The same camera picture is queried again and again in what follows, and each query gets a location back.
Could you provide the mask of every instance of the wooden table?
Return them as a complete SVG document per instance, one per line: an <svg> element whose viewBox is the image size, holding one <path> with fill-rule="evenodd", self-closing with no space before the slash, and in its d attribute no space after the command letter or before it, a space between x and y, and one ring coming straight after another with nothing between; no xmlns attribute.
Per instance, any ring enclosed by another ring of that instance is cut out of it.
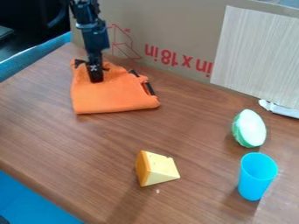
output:
<svg viewBox="0 0 299 224"><path fill-rule="evenodd" d="M72 58L65 45L0 84L0 168L88 223L299 223L299 121L273 115L257 100L173 74L110 58L148 75L162 106L75 115L69 97ZM278 178L257 203L236 193L242 155L233 117L258 112ZM141 188L139 150L175 159L181 179Z"/></svg>

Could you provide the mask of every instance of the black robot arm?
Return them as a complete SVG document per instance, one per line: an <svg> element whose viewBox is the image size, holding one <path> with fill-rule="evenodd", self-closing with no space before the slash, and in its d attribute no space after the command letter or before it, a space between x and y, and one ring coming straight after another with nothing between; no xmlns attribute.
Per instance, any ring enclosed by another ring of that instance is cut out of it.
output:
<svg viewBox="0 0 299 224"><path fill-rule="evenodd" d="M100 5L97 0L69 0L76 27L82 30L84 45L87 51L86 63L91 82L103 81L101 51L109 48L106 22L99 18Z"/></svg>

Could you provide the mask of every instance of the plastic cup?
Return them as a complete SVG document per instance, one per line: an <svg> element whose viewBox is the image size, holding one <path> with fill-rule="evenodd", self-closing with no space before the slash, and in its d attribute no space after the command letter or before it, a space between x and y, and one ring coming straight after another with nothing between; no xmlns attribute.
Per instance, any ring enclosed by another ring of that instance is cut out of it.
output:
<svg viewBox="0 0 299 224"><path fill-rule="evenodd" d="M259 152L246 154L240 160L239 194L246 200L259 200L277 173L271 157Z"/></svg>

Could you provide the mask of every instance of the cheese wedge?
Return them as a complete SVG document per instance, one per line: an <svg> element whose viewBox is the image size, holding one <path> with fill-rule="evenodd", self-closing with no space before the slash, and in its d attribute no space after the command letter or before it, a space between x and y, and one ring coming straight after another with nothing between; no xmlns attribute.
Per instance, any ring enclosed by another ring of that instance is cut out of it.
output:
<svg viewBox="0 0 299 224"><path fill-rule="evenodd" d="M141 150L136 160L136 173L140 186L180 179L172 157Z"/></svg>

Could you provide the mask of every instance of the orange towel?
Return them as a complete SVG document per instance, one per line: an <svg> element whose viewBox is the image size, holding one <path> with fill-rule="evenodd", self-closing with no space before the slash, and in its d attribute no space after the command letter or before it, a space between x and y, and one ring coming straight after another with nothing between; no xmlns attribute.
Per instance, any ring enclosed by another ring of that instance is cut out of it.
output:
<svg viewBox="0 0 299 224"><path fill-rule="evenodd" d="M89 80L86 64L75 67L71 97L76 114L108 113L136 109L157 108L160 103L155 95L146 91L146 76L135 77L123 67L104 62L104 81L92 83Z"/></svg>

